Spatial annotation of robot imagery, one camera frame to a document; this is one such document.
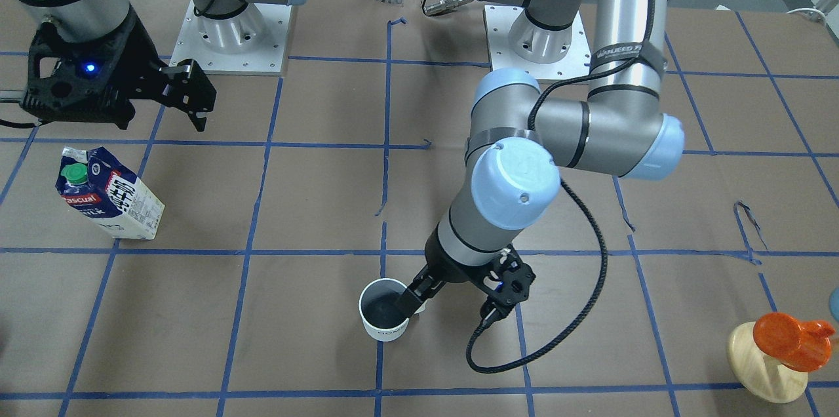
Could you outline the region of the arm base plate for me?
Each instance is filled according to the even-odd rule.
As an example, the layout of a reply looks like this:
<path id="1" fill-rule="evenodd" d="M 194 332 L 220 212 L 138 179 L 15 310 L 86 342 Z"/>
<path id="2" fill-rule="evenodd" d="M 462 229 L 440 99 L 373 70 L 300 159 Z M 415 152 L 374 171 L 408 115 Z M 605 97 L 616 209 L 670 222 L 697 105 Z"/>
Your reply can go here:
<path id="1" fill-rule="evenodd" d="M 192 59 L 208 75 L 282 76 L 294 7 L 251 4 L 239 16 L 213 20 L 189 4 L 170 63 Z"/>
<path id="2" fill-rule="evenodd" d="M 486 41 L 492 70 L 518 68 L 540 83 L 586 76 L 591 53 L 577 13 L 569 28 L 538 28 L 520 7 L 486 5 Z"/>

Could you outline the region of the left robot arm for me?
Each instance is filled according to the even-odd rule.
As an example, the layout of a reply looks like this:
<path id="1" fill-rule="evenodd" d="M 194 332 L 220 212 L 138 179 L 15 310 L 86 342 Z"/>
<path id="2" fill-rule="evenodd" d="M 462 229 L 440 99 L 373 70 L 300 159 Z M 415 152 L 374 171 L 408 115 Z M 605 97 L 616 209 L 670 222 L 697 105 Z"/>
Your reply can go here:
<path id="1" fill-rule="evenodd" d="M 684 149 L 679 119 L 663 113 L 667 0 L 598 0 L 585 100 L 541 92 L 518 68 L 492 70 L 471 107 L 461 190 L 425 245 L 427 265 L 395 300 L 410 317 L 447 283 L 501 284 L 490 299 L 503 311 L 525 297 L 532 276 L 503 267 L 503 249 L 545 214 L 560 168 L 659 180 Z"/>

